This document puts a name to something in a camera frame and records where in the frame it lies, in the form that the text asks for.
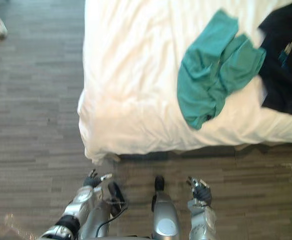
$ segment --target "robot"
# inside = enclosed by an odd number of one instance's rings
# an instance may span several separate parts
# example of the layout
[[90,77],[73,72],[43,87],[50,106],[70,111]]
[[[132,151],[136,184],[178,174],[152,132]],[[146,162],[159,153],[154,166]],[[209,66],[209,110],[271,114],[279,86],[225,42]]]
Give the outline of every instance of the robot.
[[[39,240],[145,240],[144,237],[108,236],[109,223],[128,209],[128,203],[115,182],[108,184],[111,198],[103,199],[103,189],[99,184],[111,177],[111,173],[97,177],[95,170],[90,172],[61,218]],[[210,207],[210,187],[193,177],[189,177],[187,183],[193,193],[193,199],[188,201],[192,226],[189,239],[218,240],[216,215]],[[154,240],[181,240],[177,210],[169,195],[164,192],[164,187],[164,178],[157,176],[152,198],[154,220],[151,237]]]

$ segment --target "bed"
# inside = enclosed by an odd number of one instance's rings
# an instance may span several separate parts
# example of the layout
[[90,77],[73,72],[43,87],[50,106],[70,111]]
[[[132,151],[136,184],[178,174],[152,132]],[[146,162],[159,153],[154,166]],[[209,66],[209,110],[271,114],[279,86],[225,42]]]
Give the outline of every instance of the bed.
[[186,124],[176,95],[184,52],[218,9],[238,17],[238,33],[258,47],[258,25],[291,2],[87,0],[77,109],[86,157],[101,163],[107,153],[292,143],[292,115],[261,107],[266,93],[259,76],[227,97],[220,115],[200,130]]

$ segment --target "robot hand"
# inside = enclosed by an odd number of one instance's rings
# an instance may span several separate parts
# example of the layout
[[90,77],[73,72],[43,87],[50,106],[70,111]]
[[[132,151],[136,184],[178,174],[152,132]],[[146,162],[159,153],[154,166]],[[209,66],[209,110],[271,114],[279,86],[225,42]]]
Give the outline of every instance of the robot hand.
[[203,206],[210,206],[212,202],[212,195],[210,186],[203,180],[197,180],[191,176],[188,177],[187,183],[192,188],[192,193],[195,199],[202,202]]
[[83,187],[84,186],[91,186],[92,188],[97,187],[102,181],[109,179],[112,177],[111,173],[108,173],[104,176],[101,177],[97,177],[98,173],[96,173],[96,169],[94,169],[93,171],[91,171],[88,176],[85,178],[84,183],[83,183]]

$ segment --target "green cloth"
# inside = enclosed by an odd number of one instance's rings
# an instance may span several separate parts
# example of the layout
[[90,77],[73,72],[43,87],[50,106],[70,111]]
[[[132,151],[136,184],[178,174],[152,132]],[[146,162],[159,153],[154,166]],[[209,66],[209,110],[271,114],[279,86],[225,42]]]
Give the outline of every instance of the green cloth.
[[177,97],[195,129],[217,116],[226,97],[247,85],[263,64],[266,51],[253,48],[244,34],[235,37],[237,32],[238,20],[219,10],[182,59]]

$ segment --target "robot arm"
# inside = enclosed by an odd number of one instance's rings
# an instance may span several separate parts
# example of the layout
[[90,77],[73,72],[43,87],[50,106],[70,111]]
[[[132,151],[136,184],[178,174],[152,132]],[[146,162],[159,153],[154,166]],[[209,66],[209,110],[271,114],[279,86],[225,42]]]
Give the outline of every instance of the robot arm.
[[80,228],[86,223],[89,213],[99,201],[102,201],[102,188],[97,187],[103,180],[112,177],[107,174],[96,177],[93,170],[85,179],[71,203],[66,207],[58,222],[48,229],[40,238],[56,240],[74,240]]
[[216,214],[210,208],[212,195],[210,186],[203,180],[189,177],[187,183],[192,187],[194,198],[188,202],[191,212],[190,240],[217,240]]

